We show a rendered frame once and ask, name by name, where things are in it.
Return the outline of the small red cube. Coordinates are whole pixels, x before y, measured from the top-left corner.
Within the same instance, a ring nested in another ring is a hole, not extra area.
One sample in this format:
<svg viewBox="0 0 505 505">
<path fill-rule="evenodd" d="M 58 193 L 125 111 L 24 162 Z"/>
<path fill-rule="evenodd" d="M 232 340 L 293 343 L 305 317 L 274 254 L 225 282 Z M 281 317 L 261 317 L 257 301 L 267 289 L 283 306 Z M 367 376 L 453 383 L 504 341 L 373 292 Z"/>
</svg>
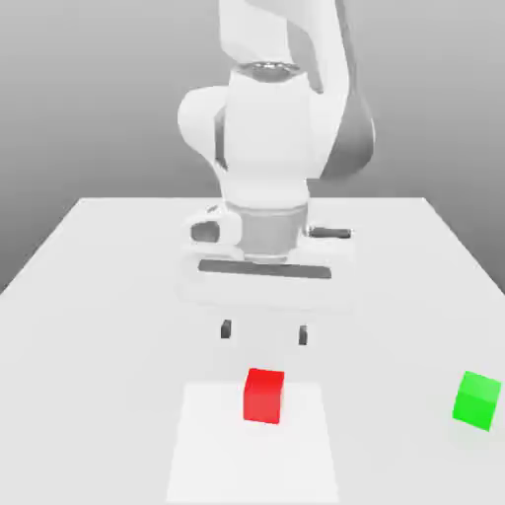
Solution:
<svg viewBox="0 0 505 505">
<path fill-rule="evenodd" d="M 243 394 L 243 419 L 278 424 L 285 374 L 250 368 Z"/>
</svg>

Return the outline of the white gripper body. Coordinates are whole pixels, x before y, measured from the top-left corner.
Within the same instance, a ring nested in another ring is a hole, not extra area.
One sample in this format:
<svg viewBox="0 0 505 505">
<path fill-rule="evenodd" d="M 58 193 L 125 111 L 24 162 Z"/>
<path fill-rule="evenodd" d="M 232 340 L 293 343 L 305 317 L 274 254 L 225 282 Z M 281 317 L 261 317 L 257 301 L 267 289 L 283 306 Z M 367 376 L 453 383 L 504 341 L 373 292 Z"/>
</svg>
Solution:
<svg viewBox="0 0 505 505">
<path fill-rule="evenodd" d="M 354 257 L 332 254 L 259 265 L 183 253 L 176 262 L 181 300 L 202 306 L 322 311 L 354 302 Z"/>
</svg>

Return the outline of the small green cube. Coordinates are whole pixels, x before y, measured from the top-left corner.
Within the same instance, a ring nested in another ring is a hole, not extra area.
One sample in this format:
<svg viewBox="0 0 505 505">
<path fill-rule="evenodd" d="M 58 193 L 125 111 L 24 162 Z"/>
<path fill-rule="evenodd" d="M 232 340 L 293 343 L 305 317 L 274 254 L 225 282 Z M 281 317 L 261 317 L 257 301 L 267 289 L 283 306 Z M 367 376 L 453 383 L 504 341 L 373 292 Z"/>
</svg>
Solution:
<svg viewBox="0 0 505 505">
<path fill-rule="evenodd" d="M 500 392 L 499 381 L 465 371 L 455 398 L 453 418 L 488 432 Z"/>
</svg>

